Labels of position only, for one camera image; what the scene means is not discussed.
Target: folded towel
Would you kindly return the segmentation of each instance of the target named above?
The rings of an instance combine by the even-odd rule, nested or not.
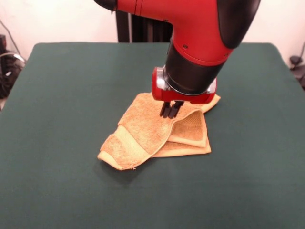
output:
[[[159,116],[162,102],[151,93],[136,96],[98,154],[98,159],[119,170],[134,169],[150,157],[183,156],[211,152],[203,113],[209,104],[184,103],[175,119]]]

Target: white wall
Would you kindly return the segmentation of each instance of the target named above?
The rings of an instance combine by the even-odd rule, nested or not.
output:
[[[0,0],[0,18],[25,58],[39,42],[117,42],[115,14],[94,0]]]
[[[305,0],[261,0],[244,42],[271,42],[288,64],[305,41]]]
[[[305,0],[261,1],[244,42],[271,42],[289,63],[305,40]],[[0,17],[25,57],[38,42],[117,42],[115,14],[93,0],[0,0]]]

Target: orange towel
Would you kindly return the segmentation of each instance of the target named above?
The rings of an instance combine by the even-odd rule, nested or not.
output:
[[[205,105],[184,103],[175,119],[163,119],[159,116],[163,103],[155,101],[151,93],[139,94],[101,146],[98,159],[125,170],[150,157],[210,153],[203,113],[219,99],[216,95]]]

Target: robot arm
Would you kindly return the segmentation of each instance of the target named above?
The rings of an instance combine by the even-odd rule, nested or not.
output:
[[[260,0],[95,0],[111,10],[166,21],[173,35],[165,66],[152,74],[161,116],[174,118],[183,101],[209,103],[216,77],[247,33]],[[170,101],[177,101],[170,107]]]

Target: dark green felt surface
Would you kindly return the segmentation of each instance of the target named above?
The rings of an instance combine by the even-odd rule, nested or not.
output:
[[[270,44],[222,69],[211,154],[97,160],[167,47],[35,46],[0,115],[0,228],[305,228],[305,94]]]

